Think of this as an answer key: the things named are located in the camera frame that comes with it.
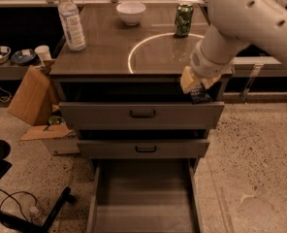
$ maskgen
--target white robotic arm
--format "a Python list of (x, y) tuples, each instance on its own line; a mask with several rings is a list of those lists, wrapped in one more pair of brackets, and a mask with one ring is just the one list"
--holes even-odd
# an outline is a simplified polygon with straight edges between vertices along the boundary
[(287, 67), (286, 1), (211, 0), (211, 25), (190, 56), (194, 75), (202, 80), (220, 77), (224, 69), (232, 66), (234, 57), (250, 44)]

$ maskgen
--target speckled floor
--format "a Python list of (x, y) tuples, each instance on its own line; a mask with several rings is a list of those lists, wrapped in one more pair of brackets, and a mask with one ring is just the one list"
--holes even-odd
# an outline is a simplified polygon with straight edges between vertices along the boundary
[[(20, 142), (27, 128), (0, 108), (0, 139), (11, 144), (13, 164), (0, 188), (31, 192), (49, 212), (68, 185), (78, 202), (63, 207), (50, 232), (84, 232), (93, 190), (87, 161), (51, 155), (41, 141)], [(287, 104), (227, 104), (209, 139), (195, 175), (202, 232), (287, 233)], [(32, 198), (16, 198), (28, 214)], [(2, 209), (21, 216), (11, 200)], [(1, 232), (15, 231), (0, 224)]]

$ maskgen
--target cardboard box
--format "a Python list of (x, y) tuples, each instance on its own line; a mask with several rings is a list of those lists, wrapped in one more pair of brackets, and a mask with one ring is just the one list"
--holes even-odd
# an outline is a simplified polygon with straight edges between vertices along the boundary
[(52, 154), (78, 153), (78, 138), (73, 130), (67, 125), (48, 126), (48, 118), (58, 102), (49, 77), (40, 68), (30, 66), (8, 112), (31, 125), (21, 141), (42, 140)]

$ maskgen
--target white paper cup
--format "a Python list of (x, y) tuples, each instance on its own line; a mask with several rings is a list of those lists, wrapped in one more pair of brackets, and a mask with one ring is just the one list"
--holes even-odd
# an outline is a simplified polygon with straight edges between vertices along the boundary
[(49, 53), (49, 47), (46, 45), (36, 47), (35, 52), (37, 53), (43, 65), (45, 65), (45, 60), (52, 60)]

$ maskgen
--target drawer handle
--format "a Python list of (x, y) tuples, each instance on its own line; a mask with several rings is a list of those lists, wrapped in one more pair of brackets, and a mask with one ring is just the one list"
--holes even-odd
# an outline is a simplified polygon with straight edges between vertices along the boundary
[(130, 116), (133, 118), (154, 118), (156, 116), (156, 111), (153, 110), (149, 113), (136, 113), (133, 111), (130, 111)]
[(156, 146), (153, 148), (140, 148), (138, 146), (135, 147), (136, 152), (156, 152)]

